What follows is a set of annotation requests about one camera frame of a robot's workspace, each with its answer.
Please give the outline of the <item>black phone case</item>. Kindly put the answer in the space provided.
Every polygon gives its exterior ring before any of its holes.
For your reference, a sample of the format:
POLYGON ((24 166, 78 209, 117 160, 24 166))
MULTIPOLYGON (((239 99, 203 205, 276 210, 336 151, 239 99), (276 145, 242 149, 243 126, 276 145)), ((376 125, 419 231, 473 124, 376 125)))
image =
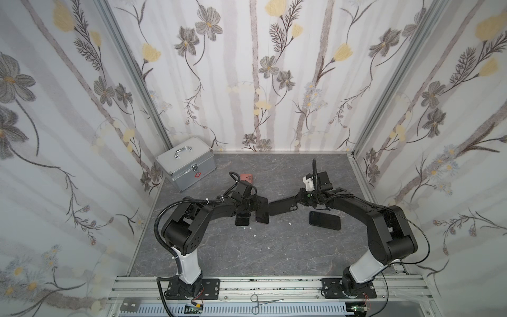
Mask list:
POLYGON ((268 215, 270 217, 282 215, 284 213, 296 211, 298 209, 297 199, 295 197, 280 199, 270 202, 268 205, 268 215))

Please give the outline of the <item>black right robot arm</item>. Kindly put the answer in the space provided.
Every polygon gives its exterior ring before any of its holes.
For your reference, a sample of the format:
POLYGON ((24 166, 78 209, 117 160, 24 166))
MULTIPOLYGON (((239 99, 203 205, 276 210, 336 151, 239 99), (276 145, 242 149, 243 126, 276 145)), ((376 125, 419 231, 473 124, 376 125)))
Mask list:
POLYGON ((366 226, 368 250, 347 267, 342 276, 344 292, 350 295, 366 287, 394 261, 418 250, 416 238, 400 207, 368 202, 345 190, 309 192, 304 188, 297 194, 296 202, 343 211, 366 226))

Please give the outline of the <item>phone with black screen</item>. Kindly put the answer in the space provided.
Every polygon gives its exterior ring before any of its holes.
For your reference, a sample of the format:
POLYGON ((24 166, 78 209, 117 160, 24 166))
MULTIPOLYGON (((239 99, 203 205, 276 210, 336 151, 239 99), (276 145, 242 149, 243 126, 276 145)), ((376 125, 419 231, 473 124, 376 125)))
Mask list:
POLYGON ((235 225, 247 227, 250 225, 250 213, 238 213, 235 215, 235 225))

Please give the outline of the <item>pink phone case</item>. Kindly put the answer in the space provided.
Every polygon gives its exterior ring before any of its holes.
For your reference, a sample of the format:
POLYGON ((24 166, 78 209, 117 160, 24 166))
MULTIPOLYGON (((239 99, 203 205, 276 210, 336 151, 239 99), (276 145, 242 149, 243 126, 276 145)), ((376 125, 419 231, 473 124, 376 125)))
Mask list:
POLYGON ((252 174, 241 174, 240 179, 253 184, 253 175, 252 174))

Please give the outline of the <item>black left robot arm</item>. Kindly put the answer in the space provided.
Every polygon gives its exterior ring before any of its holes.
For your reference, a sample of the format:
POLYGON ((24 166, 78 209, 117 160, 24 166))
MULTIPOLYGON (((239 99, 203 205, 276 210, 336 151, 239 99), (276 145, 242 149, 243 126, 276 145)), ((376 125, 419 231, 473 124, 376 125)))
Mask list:
POLYGON ((251 214, 267 205, 255 186, 239 180, 216 199, 185 197, 165 207, 154 221, 154 236, 176 261, 181 283, 195 285, 202 277, 197 250, 210 222, 233 218, 236 226, 247 227, 251 214))

